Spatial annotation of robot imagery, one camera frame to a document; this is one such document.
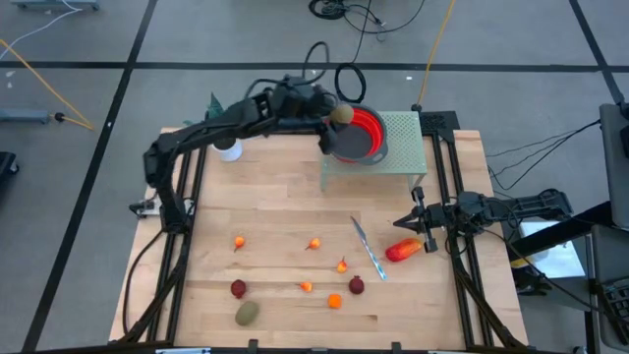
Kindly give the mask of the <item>white plant pot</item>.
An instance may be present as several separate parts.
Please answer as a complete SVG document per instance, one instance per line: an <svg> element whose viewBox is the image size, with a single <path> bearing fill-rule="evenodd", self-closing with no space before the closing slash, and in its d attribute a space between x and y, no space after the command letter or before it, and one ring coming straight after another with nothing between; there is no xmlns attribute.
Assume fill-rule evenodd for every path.
<svg viewBox="0 0 629 354"><path fill-rule="evenodd" d="M242 142L236 138L219 140L212 147L219 153L220 160L224 162L234 162L243 153Z"/></svg>

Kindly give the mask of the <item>red collapsible bowl grey rim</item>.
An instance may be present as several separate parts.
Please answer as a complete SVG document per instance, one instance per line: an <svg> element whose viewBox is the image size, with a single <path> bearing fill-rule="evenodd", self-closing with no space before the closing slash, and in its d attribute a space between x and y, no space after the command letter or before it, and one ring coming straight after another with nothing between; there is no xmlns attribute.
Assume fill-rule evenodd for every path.
<svg viewBox="0 0 629 354"><path fill-rule="evenodd" d="M331 154L346 163L375 165L388 154L387 128L379 113L358 103L349 103L353 119L337 132Z"/></svg>

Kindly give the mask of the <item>olive-brown toy kiwi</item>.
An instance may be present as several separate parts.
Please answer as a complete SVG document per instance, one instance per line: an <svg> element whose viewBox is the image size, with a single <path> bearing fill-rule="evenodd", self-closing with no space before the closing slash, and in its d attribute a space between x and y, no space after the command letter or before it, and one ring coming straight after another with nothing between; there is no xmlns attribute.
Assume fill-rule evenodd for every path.
<svg viewBox="0 0 629 354"><path fill-rule="evenodd" d="M235 322L240 326L251 325L259 314L259 304L254 301L244 302L235 315Z"/></svg>
<svg viewBox="0 0 629 354"><path fill-rule="evenodd" d="M354 119L354 108L347 103L339 103L329 115L329 121L335 124L349 125Z"/></svg>

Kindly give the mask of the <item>red-orange toy mango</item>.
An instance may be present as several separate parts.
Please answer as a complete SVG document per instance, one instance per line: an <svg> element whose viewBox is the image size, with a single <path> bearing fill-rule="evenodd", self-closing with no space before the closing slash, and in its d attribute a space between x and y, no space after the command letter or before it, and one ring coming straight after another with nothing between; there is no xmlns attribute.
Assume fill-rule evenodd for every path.
<svg viewBox="0 0 629 354"><path fill-rule="evenodd" d="M419 239L407 238L388 247L385 250L385 257L393 263L402 262L416 254L422 246Z"/></svg>

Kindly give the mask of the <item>grey laptop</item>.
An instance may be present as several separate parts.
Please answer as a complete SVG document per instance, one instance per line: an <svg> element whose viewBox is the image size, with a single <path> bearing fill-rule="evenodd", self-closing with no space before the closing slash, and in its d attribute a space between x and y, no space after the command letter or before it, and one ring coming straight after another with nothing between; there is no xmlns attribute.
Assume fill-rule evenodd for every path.
<svg viewBox="0 0 629 354"><path fill-rule="evenodd" d="M629 232L592 227L594 292L600 306L600 338L629 354Z"/></svg>

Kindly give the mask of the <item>white box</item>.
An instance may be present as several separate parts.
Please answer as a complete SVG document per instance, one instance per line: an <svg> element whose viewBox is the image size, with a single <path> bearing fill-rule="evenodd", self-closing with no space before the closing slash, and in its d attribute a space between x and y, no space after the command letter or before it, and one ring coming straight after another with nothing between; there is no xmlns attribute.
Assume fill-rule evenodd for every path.
<svg viewBox="0 0 629 354"><path fill-rule="evenodd" d="M519 226L519 231L526 238L555 224L557 221L525 221ZM551 279L586 275L571 241L532 254L527 260Z"/></svg>

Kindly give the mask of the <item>black floor object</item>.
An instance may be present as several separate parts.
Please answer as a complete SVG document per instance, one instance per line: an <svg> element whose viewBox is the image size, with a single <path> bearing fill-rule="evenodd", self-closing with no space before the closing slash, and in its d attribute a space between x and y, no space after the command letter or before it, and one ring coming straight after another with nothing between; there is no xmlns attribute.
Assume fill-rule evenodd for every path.
<svg viewBox="0 0 629 354"><path fill-rule="evenodd" d="M0 176L15 175L20 171L17 156L8 151L0 151Z"/></svg>

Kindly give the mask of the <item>green snake plant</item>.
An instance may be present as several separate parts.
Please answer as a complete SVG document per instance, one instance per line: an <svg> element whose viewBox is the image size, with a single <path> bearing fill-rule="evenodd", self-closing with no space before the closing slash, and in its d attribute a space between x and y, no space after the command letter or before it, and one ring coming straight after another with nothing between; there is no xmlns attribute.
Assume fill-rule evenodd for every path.
<svg viewBox="0 0 629 354"><path fill-rule="evenodd" d="M209 103L206 106L204 115L202 117L201 120L199 120L199 122L205 122L208 120L212 120L214 118L217 118L219 116L221 116L224 113L224 108L222 106L222 104L220 103L220 101L217 99L217 97L215 96L214 92L212 92L210 94L209 97ZM185 127L189 127L192 125L197 124L198 121L192 121L192 120L185 120L183 122Z"/></svg>

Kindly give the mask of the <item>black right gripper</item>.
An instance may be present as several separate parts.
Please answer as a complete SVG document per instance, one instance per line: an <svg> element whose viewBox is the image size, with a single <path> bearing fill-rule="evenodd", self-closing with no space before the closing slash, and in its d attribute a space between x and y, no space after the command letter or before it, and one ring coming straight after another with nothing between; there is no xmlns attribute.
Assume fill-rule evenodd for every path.
<svg viewBox="0 0 629 354"><path fill-rule="evenodd" d="M394 226L414 231L424 236L424 250L426 253L437 251L436 239L432 236L433 228L453 229L457 225L456 205L433 204L425 209L424 191L422 188L413 188L411 197L415 205L411 211L396 220ZM408 223L419 220L424 215L424 223Z"/></svg>

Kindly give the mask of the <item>green perforated metal shelf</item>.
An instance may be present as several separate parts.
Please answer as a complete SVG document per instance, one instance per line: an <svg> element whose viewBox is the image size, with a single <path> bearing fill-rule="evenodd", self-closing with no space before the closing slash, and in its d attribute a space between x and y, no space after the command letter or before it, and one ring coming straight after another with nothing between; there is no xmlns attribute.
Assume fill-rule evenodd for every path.
<svg viewBox="0 0 629 354"><path fill-rule="evenodd" d="M414 111L379 111L387 128L388 154L375 165L346 163L332 154L321 162L319 187L326 189L332 175L402 175L409 189L420 185L428 172L420 117Z"/></svg>

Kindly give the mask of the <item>grey control box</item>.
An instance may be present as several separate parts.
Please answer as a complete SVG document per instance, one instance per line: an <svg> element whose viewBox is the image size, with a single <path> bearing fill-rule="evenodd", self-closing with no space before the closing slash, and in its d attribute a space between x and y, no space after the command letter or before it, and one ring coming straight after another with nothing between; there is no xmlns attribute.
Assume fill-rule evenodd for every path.
<svg viewBox="0 0 629 354"><path fill-rule="evenodd" d="M129 210L138 218L159 215L161 200L158 197L141 200L129 205Z"/></svg>

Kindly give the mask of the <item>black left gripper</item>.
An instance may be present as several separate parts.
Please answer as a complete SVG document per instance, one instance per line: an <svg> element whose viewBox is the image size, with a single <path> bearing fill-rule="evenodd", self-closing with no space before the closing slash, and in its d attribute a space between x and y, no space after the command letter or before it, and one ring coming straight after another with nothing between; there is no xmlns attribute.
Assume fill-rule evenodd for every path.
<svg viewBox="0 0 629 354"><path fill-rule="evenodd" d="M339 115L341 102L339 98L325 88L317 88L318 115ZM313 117L312 94L301 94L289 91L280 101L280 129L281 130L315 130L319 121ZM338 141L341 126L330 121L323 121L317 128L319 135L318 146L322 153L332 153Z"/></svg>

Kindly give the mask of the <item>grey floor bar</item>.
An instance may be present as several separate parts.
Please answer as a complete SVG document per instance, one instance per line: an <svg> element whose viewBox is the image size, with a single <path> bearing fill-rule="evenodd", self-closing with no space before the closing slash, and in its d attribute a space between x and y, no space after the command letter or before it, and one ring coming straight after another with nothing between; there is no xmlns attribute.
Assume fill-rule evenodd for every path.
<svg viewBox="0 0 629 354"><path fill-rule="evenodd" d="M0 122L48 124L50 116L46 110L0 108Z"/></svg>

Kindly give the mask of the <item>grey furniture base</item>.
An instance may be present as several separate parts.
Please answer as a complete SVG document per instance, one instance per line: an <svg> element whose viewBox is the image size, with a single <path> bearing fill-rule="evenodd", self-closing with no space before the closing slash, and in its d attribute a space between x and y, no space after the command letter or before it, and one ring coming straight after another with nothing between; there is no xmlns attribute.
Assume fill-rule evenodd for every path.
<svg viewBox="0 0 629 354"><path fill-rule="evenodd" d="M93 11L99 11L100 5L98 0L9 0L12 5L21 9L29 7L52 9L56 6L63 6L72 11L82 10L83 8L91 8Z"/></svg>

